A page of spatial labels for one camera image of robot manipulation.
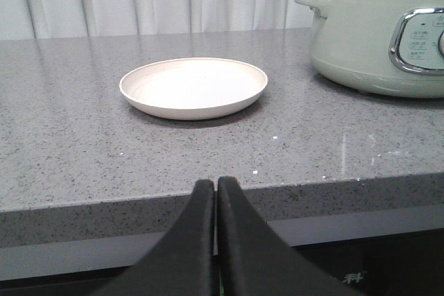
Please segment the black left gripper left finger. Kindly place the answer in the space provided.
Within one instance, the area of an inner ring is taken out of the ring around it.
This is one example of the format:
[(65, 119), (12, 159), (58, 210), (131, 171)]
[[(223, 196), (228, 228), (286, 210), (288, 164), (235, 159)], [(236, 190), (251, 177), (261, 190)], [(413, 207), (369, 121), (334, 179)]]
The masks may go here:
[(134, 266), (94, 295), (211, 295), (214, 183), (196, 182), (173, 226)]

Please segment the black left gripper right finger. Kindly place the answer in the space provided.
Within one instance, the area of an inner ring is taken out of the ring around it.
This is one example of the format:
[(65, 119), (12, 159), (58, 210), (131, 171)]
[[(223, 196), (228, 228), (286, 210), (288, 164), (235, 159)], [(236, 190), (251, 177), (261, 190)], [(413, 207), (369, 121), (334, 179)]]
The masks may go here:
[(236, 178), (219, 178), (216, 208), (225, 295), (360, 294), (289, 247), (249, 203)]

